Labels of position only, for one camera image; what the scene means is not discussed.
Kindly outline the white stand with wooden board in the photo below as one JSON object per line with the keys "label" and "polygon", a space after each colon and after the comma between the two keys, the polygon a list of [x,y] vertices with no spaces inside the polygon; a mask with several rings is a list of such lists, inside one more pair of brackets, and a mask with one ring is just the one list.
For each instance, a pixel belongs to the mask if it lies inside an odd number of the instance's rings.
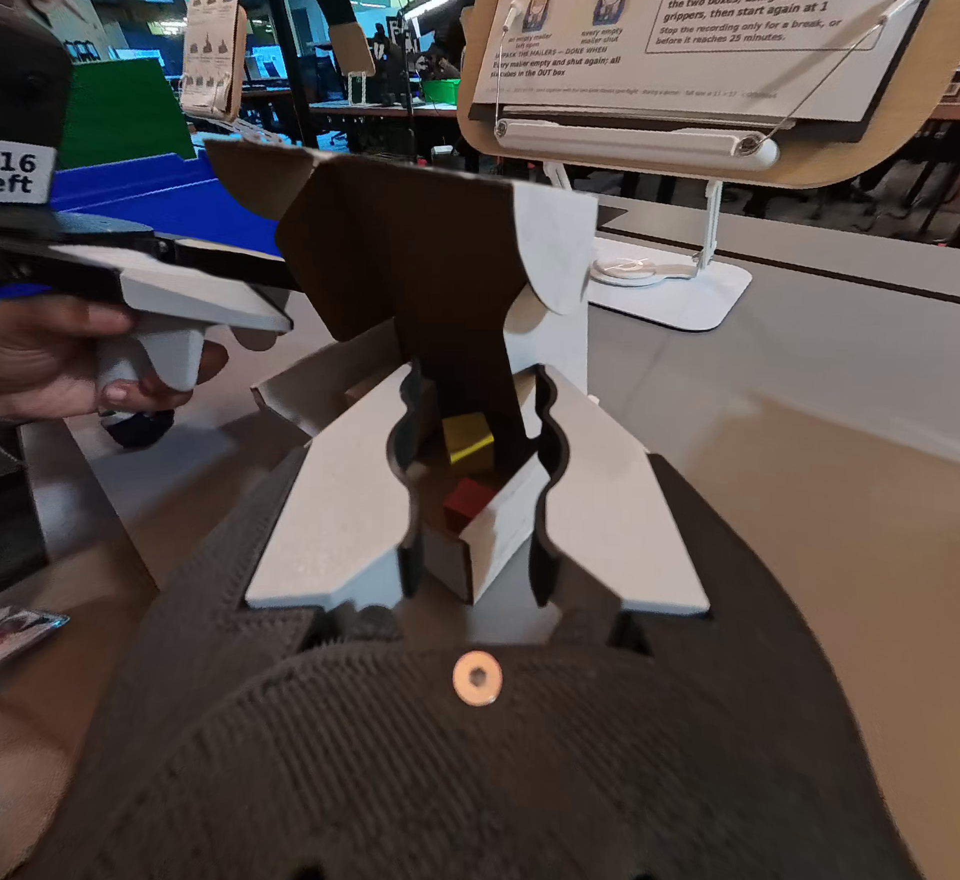
{"label": "white stand with wooden board", "polygon": [[802,190],[857,177],[893,156],[928,121],[958,64],[958,0],[903,0],[884,24],[919,1],[889,81],[859,122],[705,114],[614,116],[586,108],[480,105],[474,92],[498,0],[475,0],[464,27],[458,119],[481,153],[539,161],[570,190],[567,167],[619,169],[705,181],[704,224],[693,254],[594,240],[588,299],[687,332],[714,330],[751,282],[714,265],[725,183]]}

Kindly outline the white cardboard mailer box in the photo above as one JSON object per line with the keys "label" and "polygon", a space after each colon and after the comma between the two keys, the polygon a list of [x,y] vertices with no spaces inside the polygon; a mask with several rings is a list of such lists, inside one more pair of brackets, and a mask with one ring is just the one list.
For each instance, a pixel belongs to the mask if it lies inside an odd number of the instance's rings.
{"label": "white cardboard mailer box", "polygon": [[[275,244],[334,340],[308,358],[311,389],[344,362],[356,378],[392,363],[384,379],[417,364],[423,379],[411,465],[422,433],[434,432],[433,397],[438,419],[485,415],[493,472],[509,482],[540,461],[535,368],[571,371],[575,386],[587,386],[594,200],[354,154],[240,140],[208,148],[228,193],[276,221]],[[432,509],[411,465],[424,573]],[[518,521],[519,542],[533,536],[546,483],[547,474],[535,494],[501,491],[500,514]]]}

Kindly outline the large green plastic bin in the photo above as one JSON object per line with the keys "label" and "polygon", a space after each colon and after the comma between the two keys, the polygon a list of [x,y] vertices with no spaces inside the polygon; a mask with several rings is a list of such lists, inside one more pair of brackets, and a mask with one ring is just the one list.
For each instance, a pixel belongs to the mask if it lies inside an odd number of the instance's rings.
{"label": "large green plastic bin", "polygon": [[163,154],[196,157],[179,100],[154,58],[75,65],[64,128],[60,170]]}

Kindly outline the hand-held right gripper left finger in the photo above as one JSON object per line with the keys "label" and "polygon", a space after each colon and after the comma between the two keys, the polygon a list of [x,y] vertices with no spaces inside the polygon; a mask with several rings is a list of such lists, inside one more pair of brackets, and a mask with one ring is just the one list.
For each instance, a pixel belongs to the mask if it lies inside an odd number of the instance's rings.
{"label": "hand-held right gripper left finger", "polygon": [[403,364],[309,443],[246,588],[254,610],[393,608],[423,575],[419,365]]}

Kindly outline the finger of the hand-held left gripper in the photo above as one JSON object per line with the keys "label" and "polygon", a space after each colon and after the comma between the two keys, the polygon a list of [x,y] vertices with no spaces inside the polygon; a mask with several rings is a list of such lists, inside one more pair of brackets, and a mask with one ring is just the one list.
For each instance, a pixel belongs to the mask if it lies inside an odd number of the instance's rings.
{"label": "finger of the hand-held left gripper", "polygon": [[194,238],[159,237],[156,257],[163,262],[250,285],[300,290],[283,258]]}
{"label": "finger of the hand-held left gripper", "polygon": [[118,281],[122,304],[137,316],[127,334],[98,341],[99,392],[153,372],[170,391],[190,393],[198,383],[211,327],[273,336],[293,328],[283,309],[236,279],[165,264],[135,250],[56,247],[55,256],[109,274]]}

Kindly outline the grey desk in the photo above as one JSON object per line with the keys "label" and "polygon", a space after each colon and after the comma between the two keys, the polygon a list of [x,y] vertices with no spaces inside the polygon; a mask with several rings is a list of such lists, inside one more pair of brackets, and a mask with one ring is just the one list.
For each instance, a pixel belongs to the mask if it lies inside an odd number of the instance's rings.
{"label": "grey desk", "polygon": [[[922,607],[958,593],[958,304],[779,264],[713,332],[593,307],[589,387],[663,454],[796,597],[874,584]],[[93,418],[26,428],[62,442],[45,480],[96,480],[161,583],[293,445],[250,388],[330,343],[302,295],[265,353],[231,346],[156,447],[121,453]]]}

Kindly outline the red cube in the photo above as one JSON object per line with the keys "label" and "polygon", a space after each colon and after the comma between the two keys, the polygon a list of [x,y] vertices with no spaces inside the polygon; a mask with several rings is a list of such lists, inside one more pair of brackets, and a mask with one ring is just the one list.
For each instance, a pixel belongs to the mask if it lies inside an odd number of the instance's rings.
{"label": "red cube", "polygon": [[445,528],[453,535],[462,531],[494,500],[498,489],[472,477],[461,477],[441,503]]}

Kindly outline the cardboard poster with printed figures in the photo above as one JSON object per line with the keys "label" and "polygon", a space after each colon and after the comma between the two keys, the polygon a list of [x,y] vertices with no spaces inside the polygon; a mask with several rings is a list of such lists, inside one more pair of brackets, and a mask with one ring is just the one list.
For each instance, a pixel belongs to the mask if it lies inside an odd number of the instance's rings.
{"label": "cardboard poster with printed figures", "polygon": [[227,124],[237,119],[246,24],[240,0],[187,0],[179,100],[184,113]]}

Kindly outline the printed photo card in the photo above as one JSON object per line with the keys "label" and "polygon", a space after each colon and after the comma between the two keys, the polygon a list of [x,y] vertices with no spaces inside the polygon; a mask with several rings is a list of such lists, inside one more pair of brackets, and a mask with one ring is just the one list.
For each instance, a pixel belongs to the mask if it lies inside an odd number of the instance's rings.
{"label": "printed photo card", "polygon": [[1,607],[1,664],[18,658],[70,621],[67,614]]}

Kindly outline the cardboard sign on stand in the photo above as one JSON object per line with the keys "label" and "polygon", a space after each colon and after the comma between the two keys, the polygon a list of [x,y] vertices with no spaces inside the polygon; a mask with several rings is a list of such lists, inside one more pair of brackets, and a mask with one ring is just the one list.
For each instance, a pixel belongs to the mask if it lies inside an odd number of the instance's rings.
{"label": "cardboard sign on stand", "polygon": [[369,106],[369,79],[376,76],[377,67],[352,1],[316,1],[328,24],[328,42],[347,101],[353,106]]}

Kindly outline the person's left hand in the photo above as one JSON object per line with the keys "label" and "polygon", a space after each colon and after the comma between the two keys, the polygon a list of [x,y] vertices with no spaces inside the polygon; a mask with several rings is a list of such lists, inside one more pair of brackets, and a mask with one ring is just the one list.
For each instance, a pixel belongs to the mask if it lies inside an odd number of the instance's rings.
{"label": "person's left hand", "polygon": [[138,317],[126,308],[66,295],[1,303],[1,418],[34,421],[105,410],[153,412],[184,406],[191,392],[169,389],[152,371],[97,385],[97,345],[126,335]]}

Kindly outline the yellow cube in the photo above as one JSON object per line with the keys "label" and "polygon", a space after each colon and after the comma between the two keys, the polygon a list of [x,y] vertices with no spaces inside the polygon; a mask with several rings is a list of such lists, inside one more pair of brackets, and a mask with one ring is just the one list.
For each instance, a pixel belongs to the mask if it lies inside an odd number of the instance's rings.
{"label": "yellow cube", "polygon": [[482,412],[442,418],[440,425],[454,475],[484,474],[495,469],[496,439]]}

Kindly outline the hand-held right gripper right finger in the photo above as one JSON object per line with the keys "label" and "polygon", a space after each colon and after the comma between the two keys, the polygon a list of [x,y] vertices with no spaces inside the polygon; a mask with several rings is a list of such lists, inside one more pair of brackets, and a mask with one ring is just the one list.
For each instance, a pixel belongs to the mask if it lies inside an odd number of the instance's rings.
{"label": "hand-held right gripper right finger", "polygon": [[706,614],[711,604],[646,447],[557,369],[534,369],[547,483],[530,586],[541,608]]}

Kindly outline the printed instruction sheet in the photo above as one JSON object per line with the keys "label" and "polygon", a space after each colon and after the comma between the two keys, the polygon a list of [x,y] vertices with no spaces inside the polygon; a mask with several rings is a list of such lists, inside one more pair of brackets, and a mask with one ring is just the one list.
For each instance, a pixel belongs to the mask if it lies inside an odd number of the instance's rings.
{"label": "printed instruction sheet", "polygon": [[859,122],[920,13],[903,0],[498,0],[480,105]]}

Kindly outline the blue plastic bin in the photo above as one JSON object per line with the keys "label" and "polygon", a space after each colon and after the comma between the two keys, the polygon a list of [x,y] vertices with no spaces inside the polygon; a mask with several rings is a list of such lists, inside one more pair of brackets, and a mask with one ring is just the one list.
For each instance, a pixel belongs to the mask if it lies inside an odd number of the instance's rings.
{"label": "blue plastic bin", "polygon": [[159,154],[56,172],[55,210],[96,214],[161,233],[280,255],[276,222],[246,210],[221,184],[205,152]]}

